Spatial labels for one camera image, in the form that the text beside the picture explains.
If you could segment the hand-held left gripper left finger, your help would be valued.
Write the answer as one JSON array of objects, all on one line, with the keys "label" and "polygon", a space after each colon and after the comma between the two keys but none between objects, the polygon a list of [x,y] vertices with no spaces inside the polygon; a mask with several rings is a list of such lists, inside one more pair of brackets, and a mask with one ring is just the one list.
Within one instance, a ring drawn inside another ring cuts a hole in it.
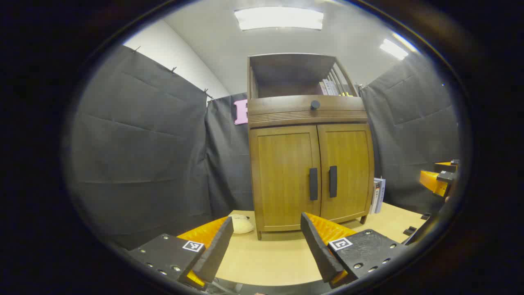
[{"label": "hand-held left gripper left finger", "polygon": [[130,256],[154,273],[204,291],[215,280],[234,232],[226,216],[178,236],[160,234]]}]

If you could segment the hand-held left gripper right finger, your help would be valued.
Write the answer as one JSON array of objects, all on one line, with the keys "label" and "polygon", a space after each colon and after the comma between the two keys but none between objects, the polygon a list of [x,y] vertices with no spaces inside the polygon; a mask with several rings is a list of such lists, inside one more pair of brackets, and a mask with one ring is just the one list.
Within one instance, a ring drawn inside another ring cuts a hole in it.
[{"label": "hand-held left gripper right finger", "polygon": [[404,252],[404,244],[372,229],[356,232],[303,212],[300,228],[323,282],[333,289],[382,269]]}]

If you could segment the wooden cabinet door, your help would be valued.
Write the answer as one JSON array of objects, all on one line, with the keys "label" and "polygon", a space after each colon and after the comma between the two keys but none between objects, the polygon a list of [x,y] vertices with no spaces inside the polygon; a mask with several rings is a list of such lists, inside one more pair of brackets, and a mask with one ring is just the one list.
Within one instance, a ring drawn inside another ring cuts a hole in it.
[{"label": "wooden cabinet door", "polygon": [[321,157],[320,216],[365,224],[374,190],[374,148],[369,125],[317,125]]},{"label": "wooden cabinet door", "polygon": [[259,233],[300,229],[321,212],[321,155],[315,125],[249,131],[251,183]]}]

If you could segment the wooden double-door shoe cabinet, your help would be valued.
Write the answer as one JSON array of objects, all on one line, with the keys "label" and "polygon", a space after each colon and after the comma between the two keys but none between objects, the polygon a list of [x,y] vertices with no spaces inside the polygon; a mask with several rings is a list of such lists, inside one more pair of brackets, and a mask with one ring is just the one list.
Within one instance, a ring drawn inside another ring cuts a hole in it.
[{"label": "wooden double-door shoe cabinet", "polygon": [[375,161],[364,101],[335,56],[247,58],[256,234],[296,231],[300,215],[365,223]]}]

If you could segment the books beside cabinet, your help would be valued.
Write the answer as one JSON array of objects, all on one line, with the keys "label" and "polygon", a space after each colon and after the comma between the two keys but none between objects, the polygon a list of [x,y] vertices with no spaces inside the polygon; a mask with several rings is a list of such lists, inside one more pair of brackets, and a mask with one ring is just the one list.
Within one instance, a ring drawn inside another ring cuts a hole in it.
[{"label": "books beside cabinet", "polygon": [[386,188],[386,180],[380,178],[374,178],[372,203],[369,209],[369,215],[380,213],[382,209],[382,203],[384,200]]}]

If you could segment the books on cabinet shelf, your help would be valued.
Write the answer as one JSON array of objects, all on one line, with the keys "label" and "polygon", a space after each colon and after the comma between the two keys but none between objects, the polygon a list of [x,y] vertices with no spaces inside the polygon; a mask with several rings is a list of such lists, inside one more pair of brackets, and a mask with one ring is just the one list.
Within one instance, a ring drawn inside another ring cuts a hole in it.
[{"label": "books on cabinet shelf", "polygon": [[343,91],[342,87],[336,84],[334,81],[329,79],[322,79],[319,82],[320,90],[322,95],[334,95],[334,96],[348,96],[352,97],[347,91]]}]

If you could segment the cream plush toy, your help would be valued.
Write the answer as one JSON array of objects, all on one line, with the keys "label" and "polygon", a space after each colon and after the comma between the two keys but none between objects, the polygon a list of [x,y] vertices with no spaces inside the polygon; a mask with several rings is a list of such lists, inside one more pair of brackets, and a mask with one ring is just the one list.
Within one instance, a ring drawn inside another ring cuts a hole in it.
[{"label": "cream plush toy", "polygon": [[255,227],[251,223],[249,216],[233,213],[229,217],[232,219],[234,234],[247,234],[254,231]]}]

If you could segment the black backdrop cloth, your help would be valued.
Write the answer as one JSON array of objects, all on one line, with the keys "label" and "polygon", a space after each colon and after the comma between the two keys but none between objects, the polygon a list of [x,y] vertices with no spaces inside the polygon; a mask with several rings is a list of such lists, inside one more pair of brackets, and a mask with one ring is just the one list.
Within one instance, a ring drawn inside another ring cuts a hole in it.
[{"label": "black backdrop cloth", "polygon": [[[370,114],[384,201],[416,213],[444,201],[421,170],[460,158],[458,92],[430,60],[413,56],[361,91]],[[71,183],[105,238],[133,249],[252,211],[248,127],[235,125],[241,92],[205,103],[203,91],[124,45],[98,69],[72,112]]]}]

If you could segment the small ceiling light panel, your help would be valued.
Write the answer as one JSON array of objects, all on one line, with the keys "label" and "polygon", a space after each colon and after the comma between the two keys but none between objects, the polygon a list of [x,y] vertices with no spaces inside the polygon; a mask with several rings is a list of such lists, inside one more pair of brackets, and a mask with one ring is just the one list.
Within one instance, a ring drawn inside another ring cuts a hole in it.
[{"label": "small ceiling light panel", "polygon": [[408,52],[388,39],[384,39],[379,48],[399,61],[404,60],[409,55]]}]

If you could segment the wooden drawer with black knob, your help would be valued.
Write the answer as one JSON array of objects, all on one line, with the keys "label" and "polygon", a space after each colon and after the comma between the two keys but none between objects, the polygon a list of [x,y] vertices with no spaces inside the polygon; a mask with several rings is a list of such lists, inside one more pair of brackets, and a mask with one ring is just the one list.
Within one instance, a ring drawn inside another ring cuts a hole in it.
[{"label": "wooden drawer with black knob", "polygon": [[248,125],[252,128],[320,123],[367,123],[360,97],[289,95],[248,100]]}]

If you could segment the large ceiling light panel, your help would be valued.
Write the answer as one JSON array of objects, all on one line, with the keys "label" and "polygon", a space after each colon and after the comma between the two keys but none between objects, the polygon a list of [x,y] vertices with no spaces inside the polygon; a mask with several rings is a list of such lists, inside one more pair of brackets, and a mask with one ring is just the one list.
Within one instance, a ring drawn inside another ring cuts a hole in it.
[{"label": "large ceiling light panel", "polygon": [[234,11],[243,31],[265,28],[302,28],[322,30],[324,13],[296,7],[255,7]]}]

